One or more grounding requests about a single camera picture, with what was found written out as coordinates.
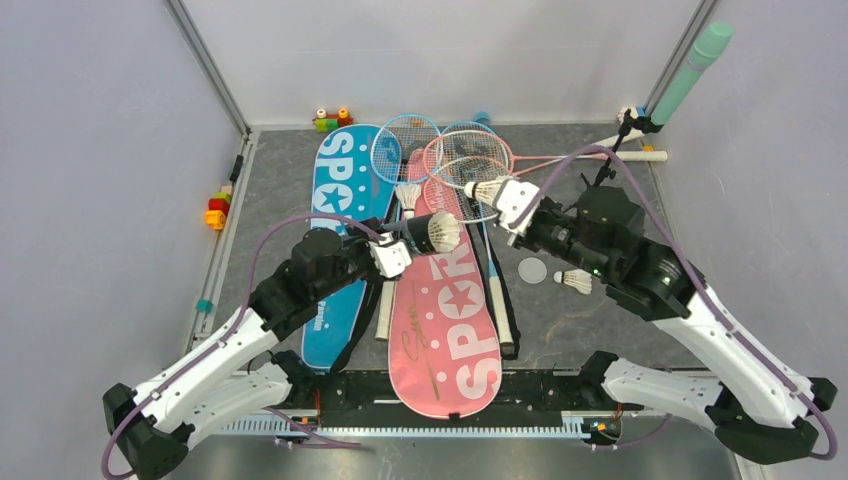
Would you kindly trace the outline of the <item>black shuttlecock tube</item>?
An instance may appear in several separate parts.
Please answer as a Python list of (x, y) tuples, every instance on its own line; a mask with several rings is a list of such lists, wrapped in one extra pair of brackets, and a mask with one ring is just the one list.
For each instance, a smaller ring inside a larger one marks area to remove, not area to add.
[(460, 243), (460, 223), (446, 211), (412, 217), (383, 225), (418, 256), (450, 253)]

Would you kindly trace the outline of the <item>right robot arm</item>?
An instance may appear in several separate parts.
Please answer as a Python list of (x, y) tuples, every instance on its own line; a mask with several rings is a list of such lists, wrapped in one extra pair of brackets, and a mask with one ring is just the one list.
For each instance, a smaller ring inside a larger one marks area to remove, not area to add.
[(585, 405), (614, 400), (686, 419), (761, 465), (815, 458), (820, 438), (828, 445), (823, 458), (834, 458), (825, 412), (836, 386), (781, 362), (723, 306), (678, 245), (648, 239), (644, 223), (656, 214), (644, 202), (619, 188), (590, 187), (569, 213), (535, 185), (509, 181), (494, 206), (514, 246), (594, 276), (619, 307), (670, 335), (714, 374), (705, 382), (599, 351), (577, 382)]

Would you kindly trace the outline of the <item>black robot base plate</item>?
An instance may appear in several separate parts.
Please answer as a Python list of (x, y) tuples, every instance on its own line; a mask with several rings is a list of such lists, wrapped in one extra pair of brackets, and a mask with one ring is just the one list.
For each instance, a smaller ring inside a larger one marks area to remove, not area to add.
[(509, 370), (482, 411), (459, 418), (452, 407), (447, 419), (433, 419), (400, 401), (388, 372), (349, 370), (297, 379), (275, 407), (315, 410), (327, 427), (553, 427), (564, 411), (616, 412), (618, 403), (564, 370)]

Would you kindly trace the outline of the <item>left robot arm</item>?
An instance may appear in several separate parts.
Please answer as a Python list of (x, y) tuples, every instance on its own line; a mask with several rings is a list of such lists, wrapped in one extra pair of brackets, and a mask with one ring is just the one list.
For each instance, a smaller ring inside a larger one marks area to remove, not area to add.
[(119, 452), (130, 469), (123, 478), (161, 479), (211, 433), (264, 407), (306, 405), (313, 379), (278, 362), (246, 378), (229, 377), (261, 352), (285, 340), (316, 317), (321, 301), (368, 279), (394, 279), (410, 265), (408, 247), (388, 231), (361, 223), (341, 235), (333, 229), (307, 231), (288, 259), (249, 285), (243, 303), (209, 338), (152, 378), (117, 383), (103, 397), (109, 438), (101, 474)]

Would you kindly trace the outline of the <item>pink racket cover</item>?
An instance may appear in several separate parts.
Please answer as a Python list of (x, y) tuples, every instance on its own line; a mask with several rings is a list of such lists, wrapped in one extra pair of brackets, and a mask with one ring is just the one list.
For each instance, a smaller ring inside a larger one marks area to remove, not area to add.
[(388, 366), (397, 397), (425, 417), (468, 417), (494, 400), (501, 348), (467, 228), (453, 251), (415, 258), (397, 282)]

